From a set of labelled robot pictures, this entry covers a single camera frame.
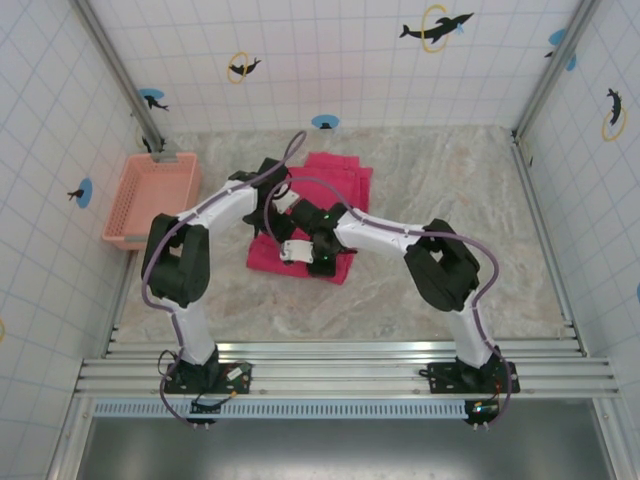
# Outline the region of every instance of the wire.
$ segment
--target wire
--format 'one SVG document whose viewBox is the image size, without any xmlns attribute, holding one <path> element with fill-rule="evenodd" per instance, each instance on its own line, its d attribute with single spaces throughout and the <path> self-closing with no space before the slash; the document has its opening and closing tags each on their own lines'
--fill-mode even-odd
<svg viewBox="0 0 640 480">
<path fill-rule="evenodd" d="M 160 370 L 160 362 L 162 362 L 162 359 L 164 358 L 164 356 L 165 356 L 167 353 L 173 357 L 173 361 L 174 361 L 174 362 L 176 361 L 176 358 L 178 357 L 178 355 L 176 354 L 176 352 L 172 352 L 171 350 L 163 350 L 163 351 L 162 351 L 162 353 L 160 354 L 160 356 L 158 357 L 158 365 L 157 365 L 157 367 L 158 367 L 158 373 L 159 373 L 160 375 L 164 375 L 164 373 L 162 372 L 162 370 Z"/>
<path fill-rule="evenodd" d="M 511 367 L 509 366 L 509 362 L 507 362 L 507 359 L 502 355 L 500 350 L 498 348 L 496 348 L 495 345 L 493 345 L 489 341 L 489 338 L 487 337 L 487 334 L 485 333 L 484 328 L 482 328 L 482 323 L 480 322 L 480 314 L 478 313 L 478 301 L 496 283 L 496 280 L 498 279 L 498 275 L 500 274 L 500 265 L 498 264 L 498 259 L 491 252 L 491 250 L 489 250 L 487 247 L 485 247 L 482 243 L 478 242 L 477 240 L 474 240 L 474 239 L 469 238 L 469 237 L 465 237 L 464 235 L 458 235 L 458 234 L 449 233 L 449 232 L 426 232 L 424 230 L 410 230 L 408 228 L 403 229 L 403 228 L 400 228 L 400 227 L 393 227 L 393 226 L 390 226 L 390 225 L 385 225 L 383 223 L 379 223 L 379 222 L 376 222 L 374 220 L 369 220 L 368 218 L 360 215 L 358 213 L 358 211 L 356 209 L 354 209 L 349 204 L 347 199 L 338 190 L 336 190 L 336 188 L 333 185 L 331 185 L 330 183 L 328 183 L 328 182 L 326 182 L 326 181 L 324 181 L 324 180 L 322 180 L 320 178 L 314 178 L 314 177 L 287 178 L 287 179 L 281 181 L 280 183 L 278 183 L 275 187 L 273 187 L 273 189 L 267 195 L 267 200 L 266 200 L 265 205 L 264 205 L 264 222 L 265 222 L 265 227 L 267 229 L 267 232 L 269 233 L 269 236 L 273 239 L 273 241 L 276 243 L 276 245 L 279 245 L 280 243 L 278 242 L 278 240 L 276 239 L 275 235 L 273 234 L 273 230 L 271 229 L 271 225 L 269 224 L 269 215 L 268 215 L 268 213 L 269 213 L 269 205 L 271 204 L 271 200 L 272 200 L 273 196 L 275 195 L 275 193 L 284 184 L 292 184 L 294 182 L 314 182 L 314 183 L 317 183 L 319 185 L 322 185 L 322 186 L 328 188 L 329 190 L 331 190 L 334 193 L 334 195 L 336 196 L 338 201 L 340 201 L 340 203 L 342 203 L 345 206 L 347 211 L 351 215 L 353 215 L 353 217 L 356 220 L 360 221 L 363 225 L 369 225 L 369 226 L 372 226 L 372 227 L 375 227 L 375 228 L 379 228 L 379 229 L 386 230 L 386 231 L 389 231 L 389 232 L 399 233 L 399 234 L 402 234 L 402 235 L 413 235 L 413 236 L 417 236 L 417 237 L 429 237 L 429 238 L 449 238 L 449 239 L 452 239 L 452 240 L 458 240 L 460 242 L 466 243 L 468 245 L 471 245 L 471 246 L 477 248 L 478 250 L 480 250 L 482 253 L 484 253 L 489 258 L 489 260 L 491 261 L 491 264 L 493 265 L 493 273 L 492 273 L 491 278 L 489 279 L 489 281 L 485 284 L 485 286 L 482 287 L 480 289 L 480 291 L 476 294 L 476 296 L 473 297 L 473 299 L 471 300 L 471 310 L 473 312 L 473 321 L 475 323 L 476 330 L 478 331 L 478 334 L 480 335 L 480 338 L 482 339 L 482 342 L 491 351 L 491 353 L 493 353 L 494 355 L 496 355 L 497 358 L 500 359 L 500 361 L 504 365 L 505 372 L 506 372 L 506 375 L 507 375 L 507 394 L 506 394 L 505 399 L 504 399 L 503 408 L 500 411 L 500 413 L 490 422 L 490 425 L 494 425 L 495 423 L 497 423 L 498 420 L 502 417 L 502 415 L 507 411 L 507 408 L 509 406 L 509 402 L 511 401 L 511 393 L 513 391 L 513 381 L 511 379 Z"/>
<path fill-rule="evenodd" d="M 242 188 L 251 186 L 254 183 L 260 182 L 266 177 L 268 177 L 269 175 L 271 175 L 278 168 L 282 167 L 291 157 L 293 157 L 298 152 L 298 150 L 300 149 L 300 147 L 302 146 L 306 138 L 307 138 L 307 132 L 305 132 L 304 130 L 300 130 L 298 133 L 296 133 L 293 136 L 293 138 L 287 145 L 287 148 L 284 152 L 284 156 L 282 157 L 282 160 L 276 163 L 273 167 L 269 168 L 265 172 L 261 173 L 260 175 L 252 178 L 247 182 L 234 185 L 229 190 L 218 192 L 216 195 L 206 200 L 199 207 L 197 207 L 195 212 L 187 215 L 185 218 L 177 222 L 171 229 L 169 229 L 169 231 L 164 235 L 164 237 L 162 237 L 162 240 L 158 242 L 156 249 L 153 251 L 151 258 L 149 259 L 149 263 L 147 264 L 147 269 L 144 271 L 142 275 L 142 287 L 141 287 L 142 300 L 147 306 L 156 310 L 162 310 L 163 312 L 167 312 L 171 316 L 171 325 L 173 326 L 173 330 L 176 332 L 176 337 L 178 339 L 178 346 L 180 347 L 180 350 L 178 350 L 178 354 L 174 358 L 173 363 L 171 363 L 167 367 L 167 370 L 164 372 L 164 374 L 162 375 L 162 379 L 160 380 L 160 387 L 159 387 L 160 400 L 164 404 L 165 408 L 169 411 L 169 413 L 171 413 L 171 415 L 173 415 L 176 419 L 180 420 L 185 425 L 189 427 L 193 426 L 194 429 L 196 428 L 196 424 L 192 424 L 185 417 L 183 417 L 178 412 L 176 412 L 175 409 L 171 407 L 171 405 L 167 401 L 164 394 L 164 387 L 167 383 L 168 377 L 170 377 L 171 374 L 176 370 L 176 368 L 178 368 L 178 365 L 182 360 L 182 356 L 184 355 L 184 349 L 185 349 L 184 337 L 182 335 L 182 331 L 180 330 L 180 325 L 178 324 L 178 318 L 176 317 L 175 311 L 171 307 L 167 307 L 165 305 L 162 305 L 161 303 L 153 302 L 149 297 L 148 286 L 149 286 L 149 278 L 151 277 L 151 272 L 153 271 L 153 267 L 155 267 L 156 263 L 158 262 L 158 258 L 160 258 L 160 253 L 169 242 L 169 239 L 173 237 L 178 232 L 178 230 L 180 230 L 184 225 L 189 223 L 198 215 L 202 214 L 206 209 L 208 209 L 211 205 L 216 203 L 221 198 L 227 195 L 230 195 L 231 193 L 236 192 Z"/>
</svg>

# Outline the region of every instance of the plastic basket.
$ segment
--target plastic basket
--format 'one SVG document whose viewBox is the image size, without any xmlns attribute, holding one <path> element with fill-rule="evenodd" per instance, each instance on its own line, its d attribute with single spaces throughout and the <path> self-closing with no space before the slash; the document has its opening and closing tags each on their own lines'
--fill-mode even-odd
<svg viewBox="0 0 640 480">
<path fill-rule="evenodd" d="M 159 213 L 176 215 L 198 200 L 202 172 L 195 153 L 127 159 L 103 240 L 122 250 L 145 248 L 151 222 Z"/>
</svg>

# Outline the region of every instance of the pink towel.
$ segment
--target pink towel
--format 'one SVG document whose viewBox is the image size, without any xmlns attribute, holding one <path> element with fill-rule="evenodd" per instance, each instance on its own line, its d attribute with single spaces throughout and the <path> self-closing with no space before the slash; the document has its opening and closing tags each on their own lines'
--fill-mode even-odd
<svg viewBox="0 0 640 480">
<path fill-rule="evenodd" d="M 372 168 L 360 167 L 358 157 L 345 157 L 330 153 L 310 153 L 304 167 L 290 167 L 292 177 L 315 177 L 333 185 L 354 207 L 369 211 L 369 190 Z M 329 209 L 337 202 L 333 192 L 313 182 L 298 182 L 292 187 L 301 197 L 317 207 Z M 309 237 L 297 229 L 294 240 L 308 240 Z M 340 255 L 337 260 L 336 275 L 327 278 L 329 282 L 342 285 L 347 278 L 354 255 Z M 249 246 L 247 267 L 263 272 L 279 273 L 291 277 L 309 277 L 306 264 L 295 262 L 285 265 L 280 260 L 278 246 L 265 234 L 258 235 Z"/>
</svg>

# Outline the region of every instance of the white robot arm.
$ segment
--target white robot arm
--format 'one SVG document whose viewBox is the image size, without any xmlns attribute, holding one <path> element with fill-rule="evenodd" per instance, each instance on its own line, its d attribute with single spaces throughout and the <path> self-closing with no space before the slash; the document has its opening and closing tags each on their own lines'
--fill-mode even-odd
<svg viewBox="0 0 640 480">
<path fill-rule="evenodd" d="M 266 159 L 260 171 L 275 163 Z M 482 338 L 471 306 L 478 287 L 479 265 L 475 257 L 459 240 L 403 235 L 370 224 L 405 232 L 455 234 L 446 222 L 436 219 L 428 226 L 406 225 L 354 210 L 360 217 L 357 218 L 341 203 L 325 211 L 300 198 L 288 186 L 282 187 L 280 194 L 265 208 L 268 193 L 282 183 L 288 170 L 282 166 L 266 180 L 246 185 L 245 181 L 255 175 L 255 172 L 236 172 L 211 197 L 220 198 L 207 208 L 203 206 L 211 203 L 209 199 L 178 217 L 159 215 L 152 224 L 143 272 L 166 233 L 177 222 L 190 218 L 162 249 L 152 265 L 148 282 L 152 295 L 175 313 L 182 333 L 181 363 L 185 368 L 203 370 L 205 382 L 218 377 L 218 351 L 209 333 L 202 302 L 209 282 L 212 239 L 238 220 L 253 225 L 256 232 L 266 231 L 263 212 L 268 212 L 271 233 L 281 243 L 280 258 L 285 263 L 306 263 L 311 275 L 334 275 L 337 256 L 354 250 L 404 259 L 421 296 L 433 307 L 450 312 L 460 370 L 457 378 L 469 384 L 483 384 L 484 390 L 489 383 L 495 388 L 493 382 L 500 364 L 494 354 L 497 346 L 490 336 Z M 372 222 L 363 222 L 363 218 Z M 296 228 L 307 233 L 310 240 L 289 240 Z M 198 388 L 202 391 L 210 386 Z"/>
</svg>

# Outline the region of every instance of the black dolphin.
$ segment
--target black dolphin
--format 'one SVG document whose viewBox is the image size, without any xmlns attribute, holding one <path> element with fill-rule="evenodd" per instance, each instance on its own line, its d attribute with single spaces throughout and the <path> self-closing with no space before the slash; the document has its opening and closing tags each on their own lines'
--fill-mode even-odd
<svg viewBox="0 0 640 480">
<path fill-rule="evenodd" d="M 469 20 L 472 16 L 473 16 L 473 13 L 470 13 L 468 15 L 459 15 L 454 19 L 451 19 L 449 17 L 442 17 L 436 21 L 436 23 L 440 24 L 439 26 L 432 28 L 430 30 L 425 30 L 424 32 L 422 32 L 421 30 L 409 30 L 409 27 L 407 25 L 403 25 L 400 38 L 406 35 L 410 35 L 412 37 L 421 39 L 423 38 L 423 33 L 424 33 L 424 38 L 430 38 L 431 43 L 433 44 L 433 43 L 436 43 L 438 40 L 440 40 L 442 36 L 453 32 L 456 28 L 458 28 L 458 25 L 462 25 L 467 20 Z"/>
</svg>

